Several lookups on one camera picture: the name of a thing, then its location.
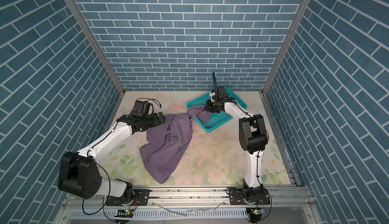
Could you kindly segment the purple trousers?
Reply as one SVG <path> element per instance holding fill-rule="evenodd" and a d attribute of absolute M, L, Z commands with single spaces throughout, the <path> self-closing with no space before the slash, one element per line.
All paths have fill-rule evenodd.
<path fill-rule="evenodd" d="M 192 139 L 195 118 L 208 123 L 212 116 L 203 105 L 191 106 L 185 114 L 168 114 L 163 125 L 146 131 L 147 144 L 140 148 L 145 169 L 164 183 L 177 168 Z"/>

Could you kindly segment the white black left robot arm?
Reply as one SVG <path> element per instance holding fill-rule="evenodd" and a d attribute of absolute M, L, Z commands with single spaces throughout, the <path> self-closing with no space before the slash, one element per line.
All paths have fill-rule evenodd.
<path fill-rule="evenodd" d="M 120 143 L 137 132 L 165 123 L 162 112 L 150 115 L 123 115 L 115 125 L 94 142 L 77 152 L 67 152 L 60 160 L 58 189 L 69 194 L 90 199 L 106 196 L 120 199 L 124 204 L 133 201 L 132 184 L 112 179 L 108 173 L 100 174 L 101 162 Z"/>

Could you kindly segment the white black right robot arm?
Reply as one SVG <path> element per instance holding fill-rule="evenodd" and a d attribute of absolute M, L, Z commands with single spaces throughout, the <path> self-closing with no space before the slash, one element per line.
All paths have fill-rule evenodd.
<path fill-rule="evenodd" d="M 269 135 L 264 117 L 243 109 L 236 99 L 229 96 L 224 86 L 218 86 L 216 73 L 212 73 L 214 89 L 210 92 L 205 110 L 211 113 L 225 112 L 238 120 L 239 143 L 246 152 L 247 167 L 243 178 L 243 197 L 251 203 L 271 204 L 270 193 L 263 186 L 261 159 L 268 144 Z"/>

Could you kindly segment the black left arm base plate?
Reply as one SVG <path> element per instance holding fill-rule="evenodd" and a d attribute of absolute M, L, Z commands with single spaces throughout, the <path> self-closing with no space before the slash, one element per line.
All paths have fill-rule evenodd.
<path fill-rule="evenodd" d="M 125 190 L 121 197 L 108 197 L 107 206 L 147 206 L 150 196 L 149 189 Z"/>

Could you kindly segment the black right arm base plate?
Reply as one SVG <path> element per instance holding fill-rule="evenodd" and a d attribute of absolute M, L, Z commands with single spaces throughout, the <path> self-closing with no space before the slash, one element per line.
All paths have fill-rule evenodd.
<path fill-rule="evenodd" d="M 227 187 L 226 193 L 229 197 L 230 205 L 270 205 L 270 195 L 266 188 L 246 188 L 237 189 Z"/>

